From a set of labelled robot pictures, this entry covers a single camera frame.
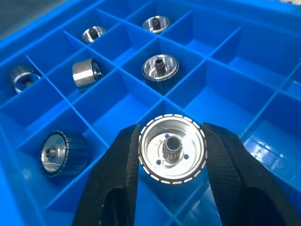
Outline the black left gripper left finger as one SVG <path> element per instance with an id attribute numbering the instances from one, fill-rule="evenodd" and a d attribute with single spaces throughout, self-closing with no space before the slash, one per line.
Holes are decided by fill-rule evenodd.
<path id="1" fill-rule="evenodd" d="M 74 226 L 133 226 L 138 186 L 138 124 L 122 129 L 90 172 Z"/>

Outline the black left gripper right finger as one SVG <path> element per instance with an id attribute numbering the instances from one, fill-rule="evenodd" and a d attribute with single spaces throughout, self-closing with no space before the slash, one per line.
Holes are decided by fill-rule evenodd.
<path id="1" fill-rule="evenodd" d="M 299 226 L 301 194 L 266 169 L 226 128 L 203 123 L 207 171 L 224 226 Z"/>

